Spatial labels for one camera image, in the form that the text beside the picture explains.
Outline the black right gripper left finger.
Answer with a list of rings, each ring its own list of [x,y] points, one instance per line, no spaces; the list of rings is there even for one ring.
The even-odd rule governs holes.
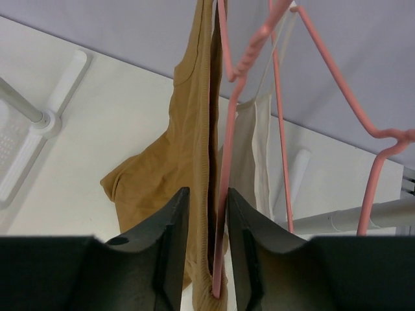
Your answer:
[[[179,310],[190,190],[182,187],[157,212],[109,241],[106,310]]]

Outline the tan tank top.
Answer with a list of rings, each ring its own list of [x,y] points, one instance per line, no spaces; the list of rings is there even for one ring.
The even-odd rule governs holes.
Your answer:
[[[184,286],[195,310],[226,310],[227,280],[212,294],[218,191],[218,117],[222,79],[219,14],[211,1],[196,4],[182,61],[174,69],[166,131],[102,180],[126,232],[160,210],[181,187],[190,190]]]

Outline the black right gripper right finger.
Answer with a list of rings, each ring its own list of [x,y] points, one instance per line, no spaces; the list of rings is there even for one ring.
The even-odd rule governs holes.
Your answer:
[[[228,189],[226,217],[230,241],[233,281],[238,310],[261,310],[265,281],[259,249],[271,254],[289,253],[306,240],[282,228],[233,188]]]

